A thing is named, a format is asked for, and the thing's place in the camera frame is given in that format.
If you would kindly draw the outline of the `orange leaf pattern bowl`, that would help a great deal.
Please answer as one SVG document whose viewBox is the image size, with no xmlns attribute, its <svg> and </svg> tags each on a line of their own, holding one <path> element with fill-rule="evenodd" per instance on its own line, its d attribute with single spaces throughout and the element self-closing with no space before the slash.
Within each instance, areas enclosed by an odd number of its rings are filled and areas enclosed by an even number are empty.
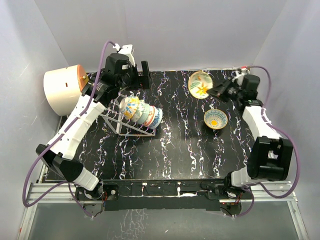
<svg viewBox="0 0 320 240">
<path fill-rule="evenodd" d="M 214 86 L 210 75 L 204 71 L 196 71 L 188 79 L 187 87 L 189 93 L 196 99 L 205 99 L 209 96 L 208 90 Z"/>
</svg>

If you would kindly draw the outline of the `yellow sun pattern bowl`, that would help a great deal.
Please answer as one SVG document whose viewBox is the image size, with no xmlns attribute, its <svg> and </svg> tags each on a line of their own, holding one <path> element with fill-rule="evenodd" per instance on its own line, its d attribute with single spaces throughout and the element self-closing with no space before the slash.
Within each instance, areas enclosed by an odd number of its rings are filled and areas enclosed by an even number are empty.
<svg viewBox="0 0 320 240">
<path fill-rule="evenodd" d="M 219 109 L 206 111 L 203 120 L 206 126 L 213 130 L 223 129 L 228 124 L 227 115 Z"/>
</svg>

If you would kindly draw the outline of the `white wire dish rack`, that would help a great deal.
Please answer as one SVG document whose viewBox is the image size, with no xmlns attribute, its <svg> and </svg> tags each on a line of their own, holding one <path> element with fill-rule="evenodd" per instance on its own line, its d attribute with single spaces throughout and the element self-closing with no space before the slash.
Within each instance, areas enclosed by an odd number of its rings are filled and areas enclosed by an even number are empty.
<svg viewBox="0 0 320 240">
<path fill-rule="evenodd" d="M 142 124 L 126 119 L 120 112 L 120 102 L 127 95 L 118 94 L 116 99 L 111 100 L 109 107 L 100 115 L 112 132 L 121 137 L 155 137 L 156 130 L 144 127 Z"/>
</svg>

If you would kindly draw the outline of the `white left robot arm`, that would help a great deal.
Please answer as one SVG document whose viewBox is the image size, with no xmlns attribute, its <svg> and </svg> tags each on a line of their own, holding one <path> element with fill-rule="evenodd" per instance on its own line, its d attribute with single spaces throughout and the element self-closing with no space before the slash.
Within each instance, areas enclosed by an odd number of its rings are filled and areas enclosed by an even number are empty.
<svg viewBox="0 0 320 240">
<path fill-rule="evenodd" d="M 86 189 L 93 200 L 103 195 L 102 182 L 74 159 L 76 150 L 92 123 L 120 92 L 149 89 L 151 80 L 147 61 L 142 61 L 142 74 L 138 73 L 133 45 L 115 44 L 113 47 L 116 52 L 100 58 L 105 60 L 105 67 L 100 67 L 94 81 L 85 85 L 62 128 L 47 144 L 39 144 L 35 150 L 38 160 L 68 183 Z"/>
</svg>

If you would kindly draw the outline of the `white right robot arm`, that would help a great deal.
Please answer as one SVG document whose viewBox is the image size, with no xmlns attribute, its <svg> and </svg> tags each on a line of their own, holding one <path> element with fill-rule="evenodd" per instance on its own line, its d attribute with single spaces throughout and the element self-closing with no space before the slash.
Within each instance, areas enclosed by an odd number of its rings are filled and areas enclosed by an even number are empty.
<svg viewBox="0 0 320 240">
<path fill-rule="evenodd" d="M 207 91 L 225 102 L 233 100 L 254 138 L 246 166 L 228 173 L 224 179 L 223 194 L 230 199 L 239 195 L 244 186 L 284 181 L 289 173 L 293 144 L 282 138 L 264 116 L 263 102 L 257 98 L 260 81 L 256 75 L 245 74 L 228 78 Z"/>
</svg>

